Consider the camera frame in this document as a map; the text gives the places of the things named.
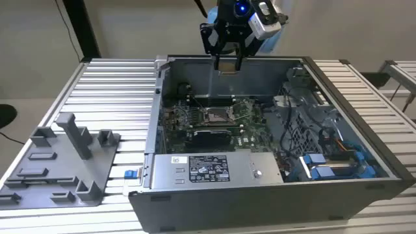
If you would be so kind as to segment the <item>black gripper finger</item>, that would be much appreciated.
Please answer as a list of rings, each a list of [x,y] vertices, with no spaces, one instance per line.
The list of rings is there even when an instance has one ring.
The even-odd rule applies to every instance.
[[[235,70],[241,71],[243,59],[247,57],[249,49],[246,47],[246,42],[239,42],[237,48],[235,48],[235,54],[237,54],[237,62],[235,62]]]
[[[219,70],[221,54],[222,54],[225,46],[226,46],[226,42],[223,40],[219,40],[217,42],[217,45],[213,48],[211,55],[214,56],[214,69],[215,69],[215,71]]]

